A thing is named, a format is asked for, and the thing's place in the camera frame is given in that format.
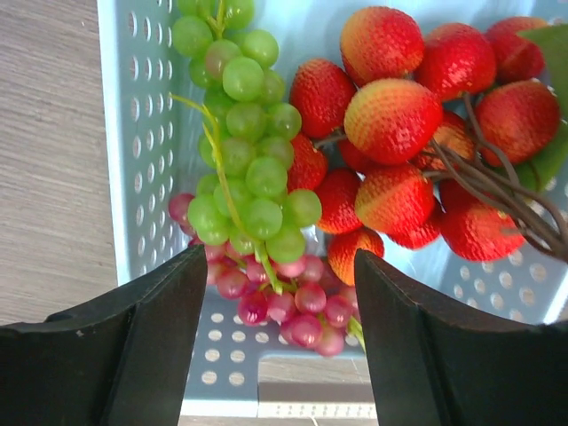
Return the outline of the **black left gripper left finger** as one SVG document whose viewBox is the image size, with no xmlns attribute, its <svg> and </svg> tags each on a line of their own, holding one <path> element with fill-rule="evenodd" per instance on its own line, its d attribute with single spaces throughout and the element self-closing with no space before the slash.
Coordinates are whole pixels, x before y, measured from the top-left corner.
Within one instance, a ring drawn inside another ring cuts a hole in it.
<svg viewBox="0 0 568 426">
<path fill-rule="evenodd" d="M 41 323 L 2 326 L 2 424 L 177 424 L 206 278 L 192 246 Z"/>
</svg>

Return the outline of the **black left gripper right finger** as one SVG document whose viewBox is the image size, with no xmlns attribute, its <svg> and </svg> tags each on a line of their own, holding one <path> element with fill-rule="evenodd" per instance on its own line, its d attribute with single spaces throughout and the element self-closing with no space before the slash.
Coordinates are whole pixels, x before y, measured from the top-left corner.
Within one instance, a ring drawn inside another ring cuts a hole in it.
<svg viewBox="0 0 568 426">
<path fill-rule="evenodd" d="M 381 425 L 564 425 L 567 325 L 463 304 L 359 250 L 355 282 Z"/>
</svg>

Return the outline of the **purple grape bunch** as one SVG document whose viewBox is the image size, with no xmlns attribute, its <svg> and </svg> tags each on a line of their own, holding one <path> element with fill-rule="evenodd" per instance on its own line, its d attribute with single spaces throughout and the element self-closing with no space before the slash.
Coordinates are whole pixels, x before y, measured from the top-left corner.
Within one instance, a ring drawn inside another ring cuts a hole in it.
<svg viewBox="0 0 568 426">
<path fill-rule="evenodd" d="M 244 325 L 274 322 L 286 343 L 324 357 L 342 352 L 348 337 L 364 342 L 353 296 L 328 290 L 324 261 L 306 250 L 304 228 L 321 216 L 315 192 L 296 189 L 279 199 L 179 193 L 167 214 L 205 248 L 208 284 L 237 301 Z"/>
</svg>

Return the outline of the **green grape bunch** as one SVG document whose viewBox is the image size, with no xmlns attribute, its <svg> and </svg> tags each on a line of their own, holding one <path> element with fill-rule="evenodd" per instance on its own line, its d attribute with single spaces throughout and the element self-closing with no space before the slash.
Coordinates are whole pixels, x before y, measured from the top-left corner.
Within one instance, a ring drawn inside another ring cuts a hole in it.
<svg viewBox="0 0 568 426">
<path fill-rule="evenodd" d="M 275 267 L 304 254 L 303 231 L 319 218 L 320 202 L 313 192 L 289 196 L 302 118 L 283 99 L 287 87 L 274 68 L 279 44 L 251 27 L 251 1 L 180 1 L 177 8 L 172 43 L 205 91 L 201 102 L 185 105 L 201 117 L 197 147 L 209 166 L 186 220 L 202 242 L 254 257 L 272 290 L 282 293 L 287 284 Z"/>
</svg>

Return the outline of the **red strawberry cluster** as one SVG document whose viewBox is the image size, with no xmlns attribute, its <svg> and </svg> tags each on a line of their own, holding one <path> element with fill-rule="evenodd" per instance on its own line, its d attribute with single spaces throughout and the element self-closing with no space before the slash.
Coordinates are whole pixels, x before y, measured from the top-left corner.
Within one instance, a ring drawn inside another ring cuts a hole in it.
<svg viewBox="0 0 568 426">
<path fill-rule="evenodd" d="M 291 191 L 319 196 L 327 260 L 346 285 L 354 258 L 384 240 L 417 250 L 443 239 L 473 262 L 524 244 L 567 258 L 567 220 L 546 224 L 543 186 L 567 155 L 567 28 L 512 16 L 480 31 L 423 34 L 401 10 L 368 6 L 344 23 L 342 63 L 314 58 L 289 95 L 302 116 Z"/>
</svg>

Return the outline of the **blue plastic basket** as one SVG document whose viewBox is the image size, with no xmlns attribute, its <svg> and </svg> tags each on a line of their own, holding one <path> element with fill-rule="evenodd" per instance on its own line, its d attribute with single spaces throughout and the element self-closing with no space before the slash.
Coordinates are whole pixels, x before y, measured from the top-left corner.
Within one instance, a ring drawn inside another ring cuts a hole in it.
<svg viewBox="0 0 568 426">
<path fill-rule="evenodd" d="M 152 271 L 187 246 L 168 202 L 191 192 L 207 172 L 196 142 L 201 118 L 171 99 L 200 100 L 187 63 L 172 45 L 178 9 L 171 1 L 101 1 L 99 42 L 117 280 Z M 472 263 L 444 241 L 411 251 L 392 241 L 385 260 L 402 273 L 482 311 L 525 323 L 558 320 L 567 300 L 567 269 L 524 246 L 501 261 Z M 208 288 L 181 412 L 187 416 L 373 418 L 365 384 L 261 383 L 262 358 L 284 367 L 312 365 L 316 354 L 286 343 L 274 324 L 245 327 L 236 304 Z"/>
</svg>

